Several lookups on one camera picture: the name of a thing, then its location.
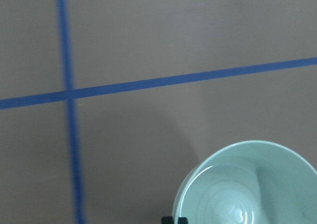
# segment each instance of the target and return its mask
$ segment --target blue tape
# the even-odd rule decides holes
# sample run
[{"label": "blue tape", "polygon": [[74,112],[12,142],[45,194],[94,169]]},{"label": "blue tape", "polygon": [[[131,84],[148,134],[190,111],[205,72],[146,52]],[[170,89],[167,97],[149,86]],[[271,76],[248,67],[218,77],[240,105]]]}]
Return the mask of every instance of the blue tape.
[{"label": "blue tape", "polygon": [[65,92],[67,95],[67,118],[69,132],[69,148],[71,156],[71,169],[73,179],[75,217],[76,222],[78,224],[84,224],[86,221],[84,218],[82,168],[80,162],[80,147],[77,132],[77,110],[76,103],[72,98],[72,59],[71,48],[69,43],[69,28],[67,21],[68,17],[66,0],[57,0],[57,9],[59,15],[59,31],[63,59],[64,81],[66,86]]},{"label": "blue tape", "polygon": [[219,79],[225,77],[232,77],[238,75],[246,75],[253,73],[269,72],[274,70],[282,69],[291,69],[304,66],[317,65],[317,57],[309,59],[298,59],[298,60],[289,60],[275,63],[267,64],[258,64],[230,69],[221,69],[213,70],[207,72],[185,74],[185,75],[176,75],[170,77],[156,78],[156,79],[147,79],[140,81],[133,81],[120,84],[111,84],[103,85],[97,87],[75,89],[71,91],[48,93],[48,94],[39,94],[26,97],[12,98],[12,99],[2,99],[0,100],[0,110],[1,109],[10,109],[16,107],[23,107],[36,104],[44,104],[57,102],[62,100],[70,99],[79,99],[86,98],[91,96],[114,94],[126,91],[140,90],[155,88],[161,86],[168,86],[174,84],[190,83],[210,79]]}]

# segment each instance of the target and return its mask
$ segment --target blue line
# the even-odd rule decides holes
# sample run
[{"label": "blue line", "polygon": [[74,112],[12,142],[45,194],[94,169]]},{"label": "blue line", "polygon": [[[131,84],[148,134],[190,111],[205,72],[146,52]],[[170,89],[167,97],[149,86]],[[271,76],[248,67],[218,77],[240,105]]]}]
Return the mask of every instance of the blue line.
[{"label": "blue line", "polygon": [[67,94],[67,118],[68,118],[68,132],[69,132],[69,145],[71,154],[71,168],[73,179],[73,192],[74,192],[74,208],[76,222],[84,224],[84,197],[83,197],[83,181],[82,181],[82,168],[80,162],[80,146],[77,131],[77,107],[74,99],[72,98],[73,81],[72,81],[72,59],[71,48],[69,42],[69,27],[67,17],[66,0],[57,0],[57,8],[59,15],[60,26],[60,43],[63,59],[64,81]]},{"label": "blue line", "polygon": [[291,69],[291,68],[298,68],[298,67],[312,66],[312,65],[317,65],[317,57],[309,58],[309,59],[298,59],[298,60],[282,61],[282,62],[275,62],[275,63],[267,63],[267,64],[258,64],[258,65],[251,65],[251,66],[245,66],[245,67],[236,67],[236,68],[230,68],[230,69],[213,70],[213,71],[193,73],[193,74],[176,75],[176,76],[170,76],[170,77],[147,79],[147,80],[133,81],[133,82],[127,82],[127,83],[120,83],[120,84],[103,85],[103,86],[97,86],[97,87],[75,89],[75,90],[64,91],[64,92],[39,94],[39,95],[32,95],[32,96],[18,97],[18,98],[11,98],[11,99],[2,99],[0,100],[0,110],[30,106],[30,105],[36,105],[36,104],[57,102],[57,101],[67,100],[67,98],[79,99],[79,98],[86,98],[91,96],[114,94],[114,93],[120,93],[120,92],[126,92],[126,91],[148,89],[148,88],[155,88],[155,87],[168,86],[168,85],[174,85],[174,84],[190,83],[190,82],[197,82],[197,81],[203,81],[203,80],[219,79],[219,78],[225,78],[225,77],[269,72],[269,71],[282,70],[282,69]]}]

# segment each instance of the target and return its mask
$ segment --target plastic cup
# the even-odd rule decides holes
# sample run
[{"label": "plastic cup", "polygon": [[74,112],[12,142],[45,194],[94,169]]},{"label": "plastic cup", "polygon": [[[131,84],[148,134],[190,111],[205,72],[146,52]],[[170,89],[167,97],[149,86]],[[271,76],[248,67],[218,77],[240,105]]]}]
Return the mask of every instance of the plastic cup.
[{"label": "plastic cup", "polygon": [[173,206],[175,223],[317,223],[317,172],[294,151],[267,141],[227,146],[194,168]]}]

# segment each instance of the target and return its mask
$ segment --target blue stripe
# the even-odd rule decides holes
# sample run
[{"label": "blue stripe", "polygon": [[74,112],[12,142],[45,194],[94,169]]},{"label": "blue stripe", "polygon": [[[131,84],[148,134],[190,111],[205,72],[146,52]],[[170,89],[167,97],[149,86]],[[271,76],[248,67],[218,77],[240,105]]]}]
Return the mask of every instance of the blue stripe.
[{"label": "blue stripe", "polygon": [[126,91],[155,88],[167,85],[197,82],[210,79],[219,79],[274,70],[291,69],[312,65],[317,65],[317,57],[76,89],[67,91],[67,95],[65,91],[12,99],[2,99],[0,100],[0,110],[35,104],[57,102],[67,100],[67,98],[79,99],[91,96],[114,94]]},{"label": "blue stripe", "polygon": [[83,181],[82,168],[80,162],[80,146],[77,131],[77,109],[76,103],[72,98],[73,90],[73,76],[72,76],[72,59],[71,48],[69,42],[69,27],[67,17],[66,0],[57,0],[57,8],[59,15],[59,31],[60,43],[63,59],[64,81],[67,94],[67,118],[68,118],[68,132],[69,132],[69,149],[71,156],[71,168],[73,179],[74,192],[74,209],[76,222],[84,224],[84,200],[83,200]]}]

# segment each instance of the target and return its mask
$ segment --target horizontal blue line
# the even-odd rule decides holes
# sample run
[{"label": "horizontal blue line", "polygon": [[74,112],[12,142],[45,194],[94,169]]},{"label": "horizontal blue line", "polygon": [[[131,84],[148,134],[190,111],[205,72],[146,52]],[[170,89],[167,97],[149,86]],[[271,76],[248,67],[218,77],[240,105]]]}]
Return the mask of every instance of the horizontal blue line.
[{"label": "horizontal blue line", "polygon": [[51,103],[51,102],[57,102],[57,101],[62,101],[66,99],[79,99],[79,98],[86,98],[91,96],[114,94],[114,93],[155,88],[155,87],[174,85],[174,84],[190,83],[190,82],[197,82],[197,81],[210,80],[210,79],[219,79],[219,78],[225,78],[225,77],[261,73],[261,72],[268,72],[268,71],[274,71],[274,70],[298,68],[298,67],[304,67],[304,66],[310,66],[310,65],[317,65],[317,57],[309,58],[309,59],[298,59],[298,60],[289,60],[289,61],[282,61],[282,62],[275,62],[275,63],[250,65],[250,66],[237,67],[237,68],[231,68],[231,69],[213,70],[213,71],[193,73],[193,74],[176,75],[176,76],[170,76],[170,77],[147,79],[147,80],[140,80],[140,81],[134,81],[134,82],[120,83],[120,84],[111,84],[111,85],[104,85],[104,86],[97,86],[97,87],[90,87],[90,88],[83,88],[83,89],[75,89],[75,90],[68,91],[68,93],[56,92],[56,93],[40,94],[40,95],[26,96],[26,97],[20,97],[20,98],[3,99],[3,100],[0,100],[0,110],[35,105],[35,104]]}]

